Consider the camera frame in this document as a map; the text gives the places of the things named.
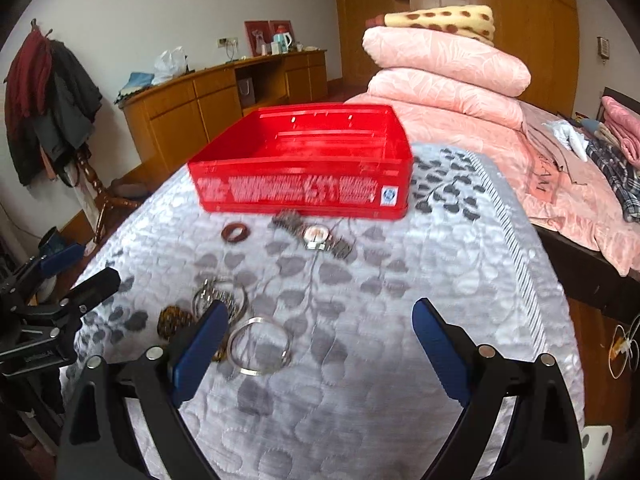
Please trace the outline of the silver bangle with chain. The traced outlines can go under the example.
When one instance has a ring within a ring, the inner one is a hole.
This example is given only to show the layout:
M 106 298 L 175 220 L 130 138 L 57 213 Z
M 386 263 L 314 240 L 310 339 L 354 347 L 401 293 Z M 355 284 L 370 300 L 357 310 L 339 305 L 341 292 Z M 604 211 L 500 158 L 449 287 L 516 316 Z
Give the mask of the silver bangle with chain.
M 215 301 L 226 306 L 229 324 L 245 315 L 248 295 L 245 287 L 234 278 L 206 278 L 192 298 L 191 312 L 198 320 Z

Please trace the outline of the wooden coat stand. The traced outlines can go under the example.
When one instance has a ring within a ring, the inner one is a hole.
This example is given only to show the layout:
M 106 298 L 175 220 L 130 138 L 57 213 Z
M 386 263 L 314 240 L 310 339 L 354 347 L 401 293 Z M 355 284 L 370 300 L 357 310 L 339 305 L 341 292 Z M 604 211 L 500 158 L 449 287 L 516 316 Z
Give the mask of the wooden coat stand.
M 84 173 L 87 181 L 96 192 L 96 199 L 100 207 L 98 221 L 94 228 L 93 241 L 99 245 L 102 243 L 103 237 L 107 232 L 107 221 L 110 214 L 115 209 L 126 209 L 134 211 L 138 209 L 142 203 L 140 200 L 130 200 L 126 197 L 120 197 L 109 191 L 103 184 L 102 180 L 91 166 L 89 162 L 90 152 L 87 144 L 78 148 L 76 152 L 76 162 L 78 168 Z

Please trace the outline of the hanging dark clothes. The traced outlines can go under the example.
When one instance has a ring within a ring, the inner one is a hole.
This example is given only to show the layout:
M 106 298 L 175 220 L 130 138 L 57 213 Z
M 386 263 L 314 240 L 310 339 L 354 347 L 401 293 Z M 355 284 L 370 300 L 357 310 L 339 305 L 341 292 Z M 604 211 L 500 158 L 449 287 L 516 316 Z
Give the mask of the hanging dark clothes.
M 47 172 L 70 185 L 65 168 L 91 156 L 99 87 L 64 42 L 43 34 L 36 22 L 4 84 L 6 138 L 18 182 L 29 186 Z

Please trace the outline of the silver plain bangle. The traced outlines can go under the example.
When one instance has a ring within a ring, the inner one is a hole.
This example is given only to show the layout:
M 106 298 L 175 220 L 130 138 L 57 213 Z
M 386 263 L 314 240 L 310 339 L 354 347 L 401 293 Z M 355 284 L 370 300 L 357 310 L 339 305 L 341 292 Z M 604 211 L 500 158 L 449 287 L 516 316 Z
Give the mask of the silver plain bangle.
M 228 361 L 245 376 L 271 375 L 288 366 L 293 341 L 293 334 L 273 318 L 254 316 L 232 330 L 227 344 Z

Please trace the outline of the long wooden sideboard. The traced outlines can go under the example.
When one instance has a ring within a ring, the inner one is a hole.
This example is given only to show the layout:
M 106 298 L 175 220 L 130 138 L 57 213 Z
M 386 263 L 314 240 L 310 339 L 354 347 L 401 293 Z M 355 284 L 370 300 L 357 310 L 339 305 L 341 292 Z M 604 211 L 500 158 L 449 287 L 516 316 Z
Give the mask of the long wooden sideboard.
M 242 108 L 238 80 L 252 78 L 256 103 Z M 145 182 L 160 185 L 237 120 L 261 107 L 328 96 L 326 52 L 258 56 L 180 76 L 122 101 Z

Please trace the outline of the blue folded cloth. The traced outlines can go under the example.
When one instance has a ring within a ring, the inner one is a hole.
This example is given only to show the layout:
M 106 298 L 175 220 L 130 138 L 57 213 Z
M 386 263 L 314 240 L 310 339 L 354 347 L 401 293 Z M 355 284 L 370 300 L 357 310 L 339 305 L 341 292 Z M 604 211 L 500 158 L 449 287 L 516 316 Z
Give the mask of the blue folded cloth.
M 114 104 L 118 105 L 120 102 L 129 99 L 130 96 L 152 87 L 153 80 L 153 74 L 132 72 L 126 84 L 117 93 Z

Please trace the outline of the white grey leaf bedspread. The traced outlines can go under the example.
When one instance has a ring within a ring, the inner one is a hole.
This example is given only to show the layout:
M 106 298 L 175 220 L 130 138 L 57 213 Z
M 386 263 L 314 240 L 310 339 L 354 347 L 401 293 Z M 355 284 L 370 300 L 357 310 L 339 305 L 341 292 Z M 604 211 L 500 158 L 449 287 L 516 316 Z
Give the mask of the white grey leaf bedspread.
M 81 361 L 137 358 L 157 344 L 160 311 L 188 308 L 206 278 L 234 278 L 248 314 L 294 337 L 277 373 L 212 364 L 181 413 L 225 479 L 416 479 L 461 408 L 446 395 L 411 324 L 431 300 L 449 323 L 508 359 L 555 357 L 576 412 L 584 374 L 564 290 L 513 188 L 486 156 L 413 145 L 409 209 L 398 221 L 329 218 L 352 243 L 311 252 L 269 217 L 247 214 L 244 242 L 221 236 L 234 214 L 210 214 L 178 170 L 87 266 L 110 266 L 119 292 L 77 333 Z

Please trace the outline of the white plastic bag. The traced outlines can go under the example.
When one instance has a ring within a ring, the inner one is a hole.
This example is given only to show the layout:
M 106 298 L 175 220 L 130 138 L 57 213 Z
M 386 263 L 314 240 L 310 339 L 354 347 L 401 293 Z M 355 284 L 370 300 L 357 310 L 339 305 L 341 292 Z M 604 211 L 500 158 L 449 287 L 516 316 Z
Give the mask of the white plastic bag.
M 184 75 L 188 71 L 188 57 L 183 47 L 175 47 L 160 54 L 154 62 L 153 86 L 159 86 Z

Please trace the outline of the silver wristwatch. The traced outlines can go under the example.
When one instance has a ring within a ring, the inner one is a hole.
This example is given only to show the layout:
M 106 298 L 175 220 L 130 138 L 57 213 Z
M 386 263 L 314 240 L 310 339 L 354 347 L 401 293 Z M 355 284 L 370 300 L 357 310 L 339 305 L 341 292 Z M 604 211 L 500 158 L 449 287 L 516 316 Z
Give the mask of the silver wristwatch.
M 297 238 L 311 252 L 328 252 L 334 258 L 345 260 L 354 248 L 348 240 L 334 236 L 328 226 L 307 222 L 295 210 L 279 212 L 272 218 L 272 223 Z

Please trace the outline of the small grey gift bag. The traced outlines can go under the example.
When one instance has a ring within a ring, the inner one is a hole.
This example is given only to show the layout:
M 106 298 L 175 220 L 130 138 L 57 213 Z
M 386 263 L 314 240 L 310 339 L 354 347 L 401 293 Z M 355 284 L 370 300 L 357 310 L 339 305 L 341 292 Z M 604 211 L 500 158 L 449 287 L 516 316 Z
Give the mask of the small grey gift bag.
M 256 96 L 252 78 L 248 77 L 239 79 L 238 92 L 242 108 L 249 108 L 255 105 Z

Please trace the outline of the pink bed sheet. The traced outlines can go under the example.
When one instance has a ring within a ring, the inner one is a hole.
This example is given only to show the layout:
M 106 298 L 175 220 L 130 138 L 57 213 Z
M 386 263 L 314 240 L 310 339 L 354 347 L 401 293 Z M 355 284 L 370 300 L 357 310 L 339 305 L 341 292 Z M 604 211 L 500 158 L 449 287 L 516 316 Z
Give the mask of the pink bed sheet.
M 575 184 L 544 159 L 521 131 L 451 110 L 361 93 L 352 104 L 393 107 L 412 142 L 451 145 L 488 156 L 513 188 L 529 220 L 600 252 L 623 276 L 639 270 L 639 225 L 623 218 L 605 176 L 586 163 L 585 184 Z

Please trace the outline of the blue plaid garment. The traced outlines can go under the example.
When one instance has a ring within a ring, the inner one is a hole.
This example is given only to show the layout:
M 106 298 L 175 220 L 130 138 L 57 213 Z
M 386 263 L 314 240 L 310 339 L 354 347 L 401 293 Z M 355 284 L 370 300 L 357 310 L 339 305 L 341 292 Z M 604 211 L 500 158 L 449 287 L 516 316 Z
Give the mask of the blue plaid garment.
M 588 142 L 586 153 L 600 169 L 627 222 L 639 222 L 639 174 L 614 145 L 600 139 Z

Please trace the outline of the red tin box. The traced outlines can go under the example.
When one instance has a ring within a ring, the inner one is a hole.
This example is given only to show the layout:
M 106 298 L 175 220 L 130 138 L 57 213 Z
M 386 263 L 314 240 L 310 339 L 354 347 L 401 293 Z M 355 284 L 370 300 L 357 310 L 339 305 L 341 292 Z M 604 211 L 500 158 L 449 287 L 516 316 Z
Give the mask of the red tin box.
M 413 156 L 388 105 L 316 103 L 258 108 L 188 162 L 209 212 L 399 220 Z

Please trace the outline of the red picture frames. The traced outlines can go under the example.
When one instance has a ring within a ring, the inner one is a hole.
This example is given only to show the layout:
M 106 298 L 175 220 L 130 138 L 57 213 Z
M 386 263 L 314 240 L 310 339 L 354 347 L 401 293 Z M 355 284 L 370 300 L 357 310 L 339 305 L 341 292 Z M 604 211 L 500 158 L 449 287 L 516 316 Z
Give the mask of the red picture frames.
M 291 21 L 245 21 L 244 28 L 247 36 L 250 53 L 253 56 L 273 54 L 272 49 L 277 49 L 278 45 L 272 41 L 272 35 L 278 25 L 288 26 L 293 37 L 293 44 L 290 52 L 295 50 L 295 37 Z

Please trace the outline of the pink folded garment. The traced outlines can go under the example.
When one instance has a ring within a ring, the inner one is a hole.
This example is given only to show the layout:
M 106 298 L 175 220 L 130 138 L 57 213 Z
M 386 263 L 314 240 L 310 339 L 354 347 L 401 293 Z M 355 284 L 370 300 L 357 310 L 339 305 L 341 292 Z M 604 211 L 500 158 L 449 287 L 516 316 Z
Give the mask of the pink folded garment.
M 639 115 L 616 101 L 612 96 L 602 96 L 604 123 L 614 134 L 620 150 L 634 168 L 639 168 L 640 120 Z

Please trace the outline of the light blue kettle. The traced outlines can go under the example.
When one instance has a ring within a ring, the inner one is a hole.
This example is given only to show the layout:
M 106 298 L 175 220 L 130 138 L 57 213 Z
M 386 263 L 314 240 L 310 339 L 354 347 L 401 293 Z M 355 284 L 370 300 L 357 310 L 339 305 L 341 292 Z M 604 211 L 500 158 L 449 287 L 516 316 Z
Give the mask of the light blue kettle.
M 288 26 L 285 25 L 278 25 L 276 27 L 276 31 L 272 35 L 272 41 L 278 45 L 277 49 L 272 49 L 273 54 L 287 54 L 291 51 L 294 42 Z

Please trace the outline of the dark wooden headboard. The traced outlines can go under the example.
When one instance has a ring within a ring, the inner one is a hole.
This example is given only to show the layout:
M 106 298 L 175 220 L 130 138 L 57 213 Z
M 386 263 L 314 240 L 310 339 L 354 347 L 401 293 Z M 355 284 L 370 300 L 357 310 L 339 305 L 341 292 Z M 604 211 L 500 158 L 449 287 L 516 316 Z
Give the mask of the dark wooden headboard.
M 623 94 L 622 92 L 616 91 L 608 87 L 604 87 L 602 94 L 600 96 L 599 108 L 597 112 L 597 120 L 600 120 L 600 122 L 602 122 L 602 120 L 604 119 L 604 105 L 602 103 L 602 99 L 605 96 L 609 96 L 616 102 L 619 102 L 620 105 L 623 105 L 624 107 L 628 108 L 628 110 L 630 110 L 636 116 L 639 117 L 640 103 L 638 101 L 631 98 L 630 96 L 626 96 L 626 94 Z

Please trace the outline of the lower pink folded quilt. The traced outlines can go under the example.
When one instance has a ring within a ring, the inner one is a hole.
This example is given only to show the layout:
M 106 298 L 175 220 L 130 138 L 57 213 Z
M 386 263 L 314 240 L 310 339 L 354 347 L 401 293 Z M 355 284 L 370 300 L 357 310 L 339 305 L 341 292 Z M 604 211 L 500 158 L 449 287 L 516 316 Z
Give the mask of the lower pink folded quilt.
M 424 105 L 519 129 L 524 122 L 514 98 L 414 68 L 381 70 L 368 83 L 372 96 Z

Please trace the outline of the yellow brown spotted blanket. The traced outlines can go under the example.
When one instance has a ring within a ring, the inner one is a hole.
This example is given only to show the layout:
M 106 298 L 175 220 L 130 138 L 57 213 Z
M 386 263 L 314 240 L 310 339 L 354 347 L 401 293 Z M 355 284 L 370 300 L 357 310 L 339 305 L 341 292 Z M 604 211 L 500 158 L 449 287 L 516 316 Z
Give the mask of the yellow brown spotted blanket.
M 494 12 L 491 7 L 477 4 L 385 13 L 366 21 L 367 28 L 378 26 L 446 32 L 471 38 L 488 46 L 494 45 L 496 32 Z

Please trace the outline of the wooden wardrobe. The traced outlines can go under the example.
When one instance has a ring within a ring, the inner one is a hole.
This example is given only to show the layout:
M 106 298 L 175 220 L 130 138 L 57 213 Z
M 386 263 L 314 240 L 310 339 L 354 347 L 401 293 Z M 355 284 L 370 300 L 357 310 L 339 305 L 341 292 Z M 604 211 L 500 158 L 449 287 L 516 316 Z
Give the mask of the wooden wardrobe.
M 579 68 L 576 0 L 336 0 L 342 79 L 364 88 L 376 71 L 361 40 L 369 26 L 411 22 L 490 42 L 528 67 L 523 101 L 572 114 Z

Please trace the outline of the wall switch panel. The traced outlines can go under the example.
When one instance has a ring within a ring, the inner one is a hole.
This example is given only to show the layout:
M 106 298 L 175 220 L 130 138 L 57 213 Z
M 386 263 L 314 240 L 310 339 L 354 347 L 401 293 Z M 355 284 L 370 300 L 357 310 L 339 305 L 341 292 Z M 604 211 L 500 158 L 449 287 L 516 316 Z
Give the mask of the wall switch panel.
M 599 58 L 603 61 L 607 61 L 610 58 L 610 42 L 608 38 L 599 36 L 597 38 L 597 48 Z

